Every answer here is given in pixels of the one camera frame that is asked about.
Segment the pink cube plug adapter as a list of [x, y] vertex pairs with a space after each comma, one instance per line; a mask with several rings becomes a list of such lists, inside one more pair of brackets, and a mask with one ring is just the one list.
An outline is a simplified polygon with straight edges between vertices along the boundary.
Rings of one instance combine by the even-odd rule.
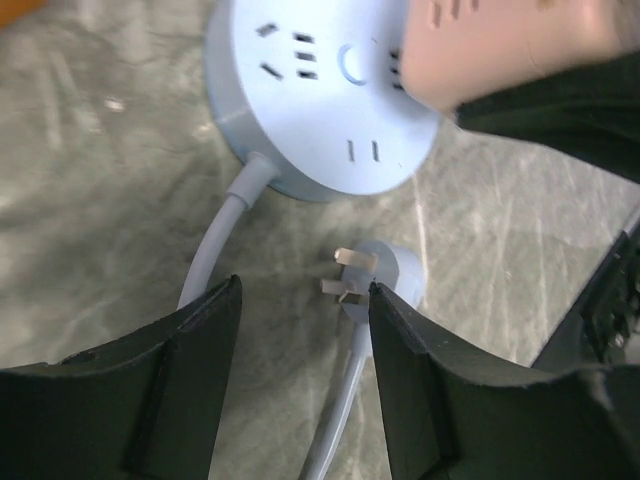
[[412, 98], [446, 112], [638, 49], [636, 1], [412, 1], [399, 71]]

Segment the round blue power socket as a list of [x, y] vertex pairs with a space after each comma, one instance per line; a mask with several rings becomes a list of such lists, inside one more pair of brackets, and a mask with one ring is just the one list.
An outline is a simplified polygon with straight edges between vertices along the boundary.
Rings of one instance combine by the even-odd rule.
[[399, 77], [404, 1], [219, 1], [203, 70], [215, 123], [241, 159], [278, 166], [273, 187], [312, 202], [409, 180], [440, 115]]

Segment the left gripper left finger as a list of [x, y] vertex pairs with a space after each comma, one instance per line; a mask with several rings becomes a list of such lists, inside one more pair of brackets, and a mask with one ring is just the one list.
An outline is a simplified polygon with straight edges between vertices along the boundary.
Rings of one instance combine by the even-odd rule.
[[2, 477], [206, 478], [241, 310], [231, 276], [119, 339], [4, 369]]

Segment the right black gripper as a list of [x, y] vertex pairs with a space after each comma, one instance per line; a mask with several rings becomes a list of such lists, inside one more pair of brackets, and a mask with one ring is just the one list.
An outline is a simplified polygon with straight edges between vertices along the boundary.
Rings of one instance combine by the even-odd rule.
[[558, 373], [625, 364], [639, 333], [639, 212], [634, 211], [532, 367]]

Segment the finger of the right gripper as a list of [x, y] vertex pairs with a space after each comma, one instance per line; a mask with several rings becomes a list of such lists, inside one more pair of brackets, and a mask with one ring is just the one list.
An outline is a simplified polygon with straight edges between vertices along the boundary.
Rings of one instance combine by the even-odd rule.
[[462, 104], [464, 130], [547, 146], [639, 182], [639, 54]]

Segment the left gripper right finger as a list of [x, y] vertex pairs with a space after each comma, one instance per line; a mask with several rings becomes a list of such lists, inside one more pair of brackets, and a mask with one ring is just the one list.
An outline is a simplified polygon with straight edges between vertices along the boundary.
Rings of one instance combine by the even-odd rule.
[[396, 479], [635, 479], [639, 369], [560, 374], [490, 354], [370, 288], [374, 363]]

